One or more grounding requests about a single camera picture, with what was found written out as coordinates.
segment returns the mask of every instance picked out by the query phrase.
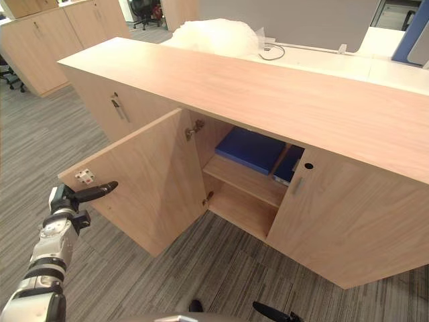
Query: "open cabinet door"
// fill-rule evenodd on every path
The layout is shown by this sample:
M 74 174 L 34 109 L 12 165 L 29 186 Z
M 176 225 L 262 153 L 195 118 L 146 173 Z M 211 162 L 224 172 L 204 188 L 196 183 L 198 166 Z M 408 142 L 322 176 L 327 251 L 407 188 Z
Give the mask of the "open cabinet door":
M 157 256 L 204 212 L 202 173 L 186 110 L 175 109 L 74 165 L 59 178 L 70 188 L 88 188 L 74 177 L 89 169 L 90 186 L 119 186 L 91 205 L 136 243 Z

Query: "gray partition panel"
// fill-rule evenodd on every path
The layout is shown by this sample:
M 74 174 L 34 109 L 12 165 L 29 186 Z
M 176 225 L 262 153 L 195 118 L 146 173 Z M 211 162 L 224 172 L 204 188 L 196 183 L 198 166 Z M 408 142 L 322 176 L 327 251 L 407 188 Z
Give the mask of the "gray partition panel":
M 408 54 L 408 61 L 420 65 L 425 65 L 429 61 L 429 21 Z
M 356 52 L 379 0 L 200 0 L 200 19 L 244 21 L 277 42 Z

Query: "office chair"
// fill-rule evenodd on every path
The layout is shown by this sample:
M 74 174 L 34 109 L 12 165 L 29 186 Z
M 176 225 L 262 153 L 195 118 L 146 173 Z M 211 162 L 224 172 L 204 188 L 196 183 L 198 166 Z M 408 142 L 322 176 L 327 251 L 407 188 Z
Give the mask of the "office chair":
M 19 77 L 15 74 L 13 69 L 8 65 L 8 63 L 6 62 L 6 60 L 3 59 L 2 56 L 0 56 L 0 66 L 8 67 L 6 71 L 0 72 L 0 78 L 6 81 L 10 89 L 15 89 L 13 84 L 21 82 L 19 86 L 19 90 L 21 91 L 21 93 L 24 93 L 25 92 L 24 83 L 19 79 Z
M 156 22 L 156 25 L 160 26 L 160 20 L 152 19 L 152 11 L 154 10 L 154 7 L 157 5 L 157 1 L 153 0 L 133 0 L 131 4 L 131 10 L 132 12 L 140 18 L 139 21 L 137 21 L 133 28 L 135 29 L 136 25 L 143 24 L 143 30 L 146 30 L 145 26 L 149 25 L 149 22 Z

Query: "book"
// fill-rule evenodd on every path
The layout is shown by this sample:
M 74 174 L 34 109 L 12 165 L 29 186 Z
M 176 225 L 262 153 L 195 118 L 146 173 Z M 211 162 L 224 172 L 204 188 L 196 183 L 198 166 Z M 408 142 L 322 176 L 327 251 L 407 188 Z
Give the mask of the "book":
M 268 175 L 285 146 L 282 141 L 234 127 L 216 147 L 216 153 Z
M 303 148 L 300 148 L 299 146 L 291 146 L 275 170 L 273 176 L 274 180 L 289 186 L 303 153 Z

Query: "plastic bag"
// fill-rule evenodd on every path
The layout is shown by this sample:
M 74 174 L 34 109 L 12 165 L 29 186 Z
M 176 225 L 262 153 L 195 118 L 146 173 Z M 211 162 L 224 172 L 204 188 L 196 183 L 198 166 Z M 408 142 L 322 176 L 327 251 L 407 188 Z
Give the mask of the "plastic bag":
M 187 21 L 164 45 L 210 52 L 228 57 L 257 54 L 263 46 L 263 30 L 259 36 L 244 22 L 227 19 Z

